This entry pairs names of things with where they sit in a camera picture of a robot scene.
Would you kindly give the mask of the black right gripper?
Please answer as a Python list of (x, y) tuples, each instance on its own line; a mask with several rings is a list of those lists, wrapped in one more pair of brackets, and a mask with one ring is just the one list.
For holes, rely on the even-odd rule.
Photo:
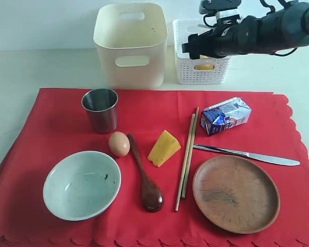
[(262, 18), (247, 16), (241, 23), (220, 26), (213, 31), (190, 34), (182, 52), (192, 60), (201, 56), (224, 58), (227, 56), (261, 54), (259, 41)]

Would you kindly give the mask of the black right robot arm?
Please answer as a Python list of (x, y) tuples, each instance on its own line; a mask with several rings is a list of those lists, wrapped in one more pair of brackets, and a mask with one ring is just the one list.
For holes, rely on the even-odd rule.
[(201, 1), (199, 12), (203, 18), (215, 17), (208, 31), (191, 34), (181, 45), (182, 52), (192, 60), (201, 56), (225, 58), (247, 54), (281, 56), (281, 50), (295, 52), (309, 46), (309, 3), (280, 1), (282, 9), (261, 1), (269, 8), (264, 17), (248, 15), (242, 18), (237, 11), (240, 1)]

